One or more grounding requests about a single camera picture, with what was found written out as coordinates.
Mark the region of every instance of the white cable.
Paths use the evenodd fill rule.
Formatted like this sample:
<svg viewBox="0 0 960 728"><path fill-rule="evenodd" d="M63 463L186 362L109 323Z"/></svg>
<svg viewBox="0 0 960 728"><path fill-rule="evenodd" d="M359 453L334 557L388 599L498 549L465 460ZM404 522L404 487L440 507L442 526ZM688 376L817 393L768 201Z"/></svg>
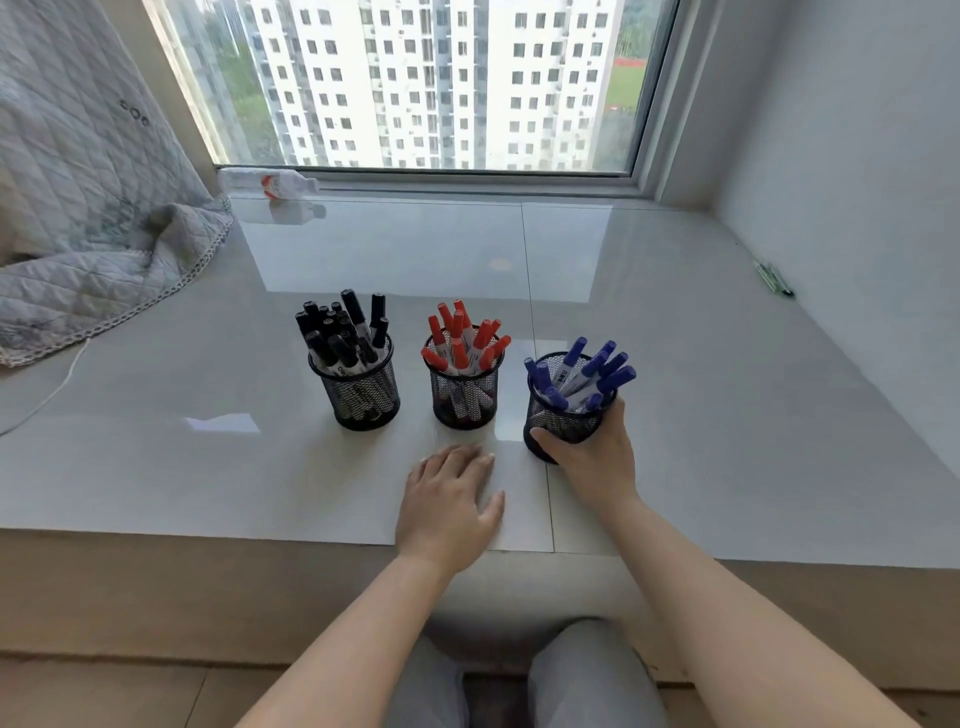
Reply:
<svg viewBox="0 0 960 728"><path fill-rule="evenodd" d="M84 341L84 345L80 347L80 350L73 357L73 361L70 362L70 368L66 371L66 376L63 378L63 381L60 383L60 386L57 387L57 389L55 389L49 395L47 395L46 399L42 401L40 404L38 404L36 407L34 407L33 411L31 411L29 415L27 415L22 420L20 420L20 422L13 424L7 427L6 429L0 429L0 437L3 437L4 435L9 435L18 427L21 427L25 425L27 422L29 422L30 418L32 418L37 412L43 409L43 407L46 406L46 403L52 400L57 395L57 393L61 389L63 389L63 387L66 386L66 383L70 381L70 377L73 376L73 370L77 366L77 362L80 361L80 357L84 355L86 348L90 345L90 341L92 341L92 339L87 339L86 341Z"/></svg>

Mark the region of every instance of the leg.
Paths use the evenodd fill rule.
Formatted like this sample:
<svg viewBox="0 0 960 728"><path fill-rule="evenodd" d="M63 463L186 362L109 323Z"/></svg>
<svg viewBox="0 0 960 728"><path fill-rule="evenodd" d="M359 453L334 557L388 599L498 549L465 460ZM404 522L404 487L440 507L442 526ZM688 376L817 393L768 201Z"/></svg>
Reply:
<svg viewBox="0 0 960 728"><path fill-rule="evenodd" d="M537 728L667 728L646 667L603 621L561 632L534 658L529 686Z"/></svg>
<svg viewBox="0 0 960 728"><path fill-rule="evenodd" d="M390 698L383 728L467 728L464 674L423 635Z"/></svg>

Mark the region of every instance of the quilted blanket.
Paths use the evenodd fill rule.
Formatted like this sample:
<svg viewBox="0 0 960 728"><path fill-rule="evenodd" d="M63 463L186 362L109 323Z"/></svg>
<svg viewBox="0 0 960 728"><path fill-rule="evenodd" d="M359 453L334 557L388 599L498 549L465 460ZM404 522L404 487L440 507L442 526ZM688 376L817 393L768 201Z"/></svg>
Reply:
<svg viewBox="0 0 960 728"><path fill-rule="evenodd" d="M0 365L176 292L231 223L97 0L0 0Z"/></svg>

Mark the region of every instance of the glass pane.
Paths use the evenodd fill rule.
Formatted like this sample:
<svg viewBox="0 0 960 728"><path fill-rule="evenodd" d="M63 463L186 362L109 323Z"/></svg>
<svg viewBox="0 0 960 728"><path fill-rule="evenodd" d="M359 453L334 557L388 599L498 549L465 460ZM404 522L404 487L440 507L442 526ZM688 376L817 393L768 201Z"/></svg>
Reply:
<svg viewBox="0 0 960 728"><path fill-rule="evenodd" d="M630 169L664 4L143 2L217 163L567 174Z"/></svg>

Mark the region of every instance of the pen holder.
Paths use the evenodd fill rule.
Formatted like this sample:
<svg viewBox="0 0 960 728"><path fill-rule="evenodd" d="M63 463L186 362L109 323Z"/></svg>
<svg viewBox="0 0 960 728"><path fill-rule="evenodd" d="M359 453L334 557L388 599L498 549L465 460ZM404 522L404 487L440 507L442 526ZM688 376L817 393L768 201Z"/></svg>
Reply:
<svg viewBox="0 0 960 728"><path fill-rule="evenodd" d="M537 363L545 362L550 368L550 377L553 378L560 365L563 364L565 356L566 352L553 352L542 356L537 360ZM589 361L589 356L581 354L580 360L574 365L570 376L579 372ZM540 460L553 465L556 465L557 461L543 451L537 441L530 436L530 430L533 427L542 427L565 442L582 443L600 426L604 414L616 398L616 390L614 390L604 397L599 407L591 412L566 412L541 399L529 376L527 377L527 387L530 389L530 401L527 404L527 420L523 424L523 442Z"/></svg>
<svg viewBox="0 0 960 728"><path fill-rule="evenodd" d="M447 342L450 334L444 329ZM425 347L436 351L433 337ZM430 389L433 390L433 414L447 427L453 429L476 429L482 427L496 414L496 388L500 364L505 354L500 354L486 372L471 376L451 376L438 372L429 364Z"/></svg>
<svg viewBox="0 0 960 728"><path fill-rule="evenodd" d="M387 334L383 358L362 374L334 376L318 372L307 357L310 369L324 382L333 406L333 416L347 429L364 432L382 427L400 410L400 394L394 376L394 340Z"/></svg>

